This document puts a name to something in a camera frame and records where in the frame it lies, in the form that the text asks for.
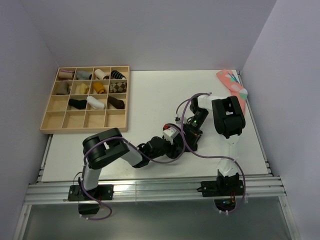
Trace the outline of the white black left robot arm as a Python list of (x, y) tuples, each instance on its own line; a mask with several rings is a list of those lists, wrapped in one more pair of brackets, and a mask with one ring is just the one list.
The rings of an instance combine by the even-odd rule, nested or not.
[(101, 171), (104, 167), (118, 159), (126, 161), (135, 169), (143, 168), (154, 162), (162, 164), (157, 158), (166, 156), (176, 161), (185, 152), (181, 134), (176, 130), (171, 140), (164, 136), (154, 136), (146, 143), (132, 145), (125, 139), (119, 128), (112, 128), (85, 138), (82, 142), (84, 166), (79, 179), (79, 194), (86, 200), (91, 200), (98, 193)]

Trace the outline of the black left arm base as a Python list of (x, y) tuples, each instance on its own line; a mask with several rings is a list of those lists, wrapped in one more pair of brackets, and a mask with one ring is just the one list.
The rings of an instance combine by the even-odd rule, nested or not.
[[(96, 188), (88, 190), (87, 193), (99, 201), (109, 201), (113, 199), (113, 190), (114, 186), (112, 184), (98, 185)], [(92, 201), (92, 199), (83, 192), (79, 184), (70, 186), (67, 200), (69, 202), (78, 202), (78, 212), (81, 215), (93, 216), (100, 210), (100, 203), (81, 203)]]

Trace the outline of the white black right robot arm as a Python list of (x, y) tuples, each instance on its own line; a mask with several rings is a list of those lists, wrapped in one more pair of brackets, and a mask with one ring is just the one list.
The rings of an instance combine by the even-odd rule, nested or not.
[(222, 195), (229, 194), (234, 183), (240, 177), (241, 167), (237, 163), (237, 144), (246, 120), (240, 102), (236, 96), (226, 98), (212, 94), (196, 94), (187, 100), (186, 108), (193, 113), (190, 121), (181, 125), (184, 131), (184, 143), (188, 150), (197, 145), (203, 132), (201, 126), (209, 113), (212, 113), (213, 126), (223, 140), (228, 144), (228, 155), (221, 156), (217, 165), (219, 181), (216, 183), (217, 191)]

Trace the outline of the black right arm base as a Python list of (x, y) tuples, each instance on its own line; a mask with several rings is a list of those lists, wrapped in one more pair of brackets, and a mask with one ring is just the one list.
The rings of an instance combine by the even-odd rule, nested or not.
[(236, 197), (241, 197), (239, 204), (245, 201), (245, 187), (242, 180), (233, 183), (223, 183), (222, 180), (202, 181), (196, 189), (204, 198), (214, 197), (215, 207), (224, 213), (234, 211), (237, 205)]

